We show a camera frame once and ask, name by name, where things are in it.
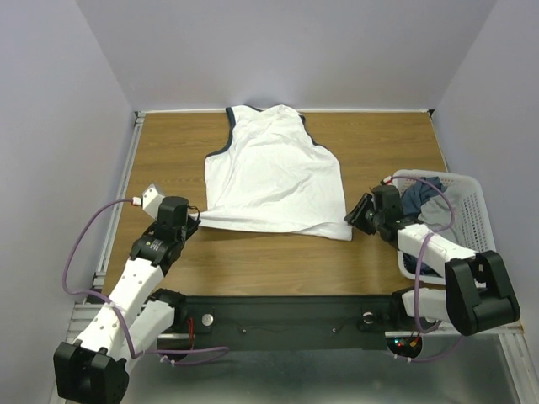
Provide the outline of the white graphic tank top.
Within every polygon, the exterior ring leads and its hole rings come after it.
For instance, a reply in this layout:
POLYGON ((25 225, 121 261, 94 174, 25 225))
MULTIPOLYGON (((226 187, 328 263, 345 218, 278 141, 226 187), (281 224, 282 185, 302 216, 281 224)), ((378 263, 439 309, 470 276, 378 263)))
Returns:
POLYGON ((205 158, 204 227, 349 242, 338 158, 286 105, 228 107, 226 145, 205 158))

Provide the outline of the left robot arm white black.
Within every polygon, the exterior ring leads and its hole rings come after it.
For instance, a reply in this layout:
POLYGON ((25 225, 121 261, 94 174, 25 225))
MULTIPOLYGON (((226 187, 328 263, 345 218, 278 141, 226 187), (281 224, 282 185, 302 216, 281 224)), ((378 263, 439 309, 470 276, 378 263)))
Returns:
POLYGON ((160 332, 181 330, 188 312, 173 302, 150 300, 153 289, 179 259, 199 222, 189 215, 184 197, 150 188, 131 203, 152 224, 134 241, 120 280, 95 318, 71 343, 53 355, 59 397, 78 403, 119 403, 130 373, 160 332))

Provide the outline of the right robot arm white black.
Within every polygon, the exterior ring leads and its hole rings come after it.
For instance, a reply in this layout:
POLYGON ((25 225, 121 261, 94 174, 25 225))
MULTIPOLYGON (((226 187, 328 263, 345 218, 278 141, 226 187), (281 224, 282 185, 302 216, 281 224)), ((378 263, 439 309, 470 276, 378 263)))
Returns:
POLYGON ((426 263, 444 282, 441 290, 414 281, 409 291, 397 294, 387 308, 388 321, 397 328, 423 320, 449 322, 461 335, 471 336, 520 319, 516 298, 502 257, 495 251, 477 252, 462 247, 406 216, 393 185, 379 185, 364 194, 344 218, 365 234, 377 234, 399 252, 426 263))

